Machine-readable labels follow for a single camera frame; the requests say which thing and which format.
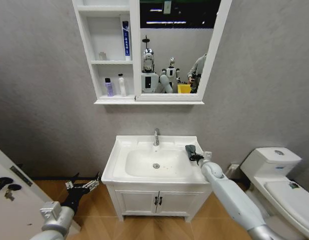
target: door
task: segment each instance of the door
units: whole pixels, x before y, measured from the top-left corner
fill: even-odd
[[[22,170],[0,151],[0,178],[8,177],[21,186],[13,191],[14,200],[5,198],[8,184],[0,190],[0,239],[27,240],[41,232],[44,219],[39,210],[52,201]],[[72,222],[71,232],[80,227]]]
[[[203,192],[160,191],[156,213],[167,216],[188,216]]]
[[[156,213],[159,191],[115,190],[123,215],[152,215]]]

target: sink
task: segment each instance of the sink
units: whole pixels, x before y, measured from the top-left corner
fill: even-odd
[[[185,145],[202,149],[196,136],[117,136],[107,165],[102,174],[103,183],[207,183],[196,162],[190,161]]]
[[[137,149],[128,153],[125,162],[127,174],[135,177],[187,177],[191,164],[188,155],[180,149]]]

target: wooden floor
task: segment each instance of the wooden floor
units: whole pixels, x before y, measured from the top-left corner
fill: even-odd
[[[35,181],[54,201],[67,196],[65,181]],[[75,221],[81,232],[67,240],[250,240],[214,194],[191,223],[182,217],[127,216],[119,222],[105,185],[84,195]]]

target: sink cabinet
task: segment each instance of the sink cabinet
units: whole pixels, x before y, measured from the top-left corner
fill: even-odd
[[[107,184],[120,221],[124,216],[179,216],[190,222],[212,192],[210,184]]]
[[[196,136],[117,136],[101,181],[120,221],[127,215],[179,216],[190,222],[212,192],[186,145]]]

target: toilet lid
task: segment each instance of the toilet lid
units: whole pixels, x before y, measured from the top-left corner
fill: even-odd
[[[293,181],[267,182],[264,187],[295,220],[309,230],[309,192]]]

